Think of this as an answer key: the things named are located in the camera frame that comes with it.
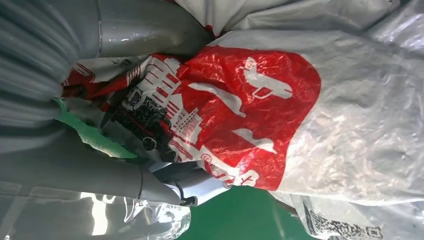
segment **barcode label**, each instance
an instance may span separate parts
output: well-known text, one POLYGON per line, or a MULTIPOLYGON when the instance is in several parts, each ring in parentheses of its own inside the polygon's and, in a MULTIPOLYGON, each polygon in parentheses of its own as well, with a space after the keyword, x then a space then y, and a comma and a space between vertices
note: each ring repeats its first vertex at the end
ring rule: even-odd
POLYGON ((326 219, 305 205, 304 211, 306 224, 309 232, 314 236, 319 235, 340 235, 346 240, 383 240, 383 234, 379 226, 359 226, 342 221, 326 219))

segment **gray plastic pipe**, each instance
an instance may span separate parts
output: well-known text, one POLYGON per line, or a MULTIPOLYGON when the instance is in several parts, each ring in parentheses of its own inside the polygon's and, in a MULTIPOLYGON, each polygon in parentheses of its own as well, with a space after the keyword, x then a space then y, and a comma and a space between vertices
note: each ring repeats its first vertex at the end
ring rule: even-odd
POLYGON ((210 41, 202 27, 161 0, 0 0, 0 26, 0 185, 23 196, 41 187, 139 198, 143 188, 178 204, 153 176, 84 147, 55 120, 51 97, 81 58, 192 56, 210 41))

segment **transparent plastic sheet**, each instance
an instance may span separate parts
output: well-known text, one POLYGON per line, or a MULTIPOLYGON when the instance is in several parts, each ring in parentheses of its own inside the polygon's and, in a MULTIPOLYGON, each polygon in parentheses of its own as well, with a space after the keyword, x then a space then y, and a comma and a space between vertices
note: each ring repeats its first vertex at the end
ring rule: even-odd
POLYGON ((364 206, 283 192, 271 194, 295 208, 307 233, 317 239, 420 240, 424 234, 423 202, 364 206))
POLYGON ((384 44, 424 54, 424 1, 411 0, 367 34, 384 44))
POLYGON ((0 182, 0 204, 0 238, 10 240, 173 240, 191 220, 184 206, 7 182, 0 182))
POLYGON ((399 0, 176 0, 217 37, 231 30, 361 31, 399 0))

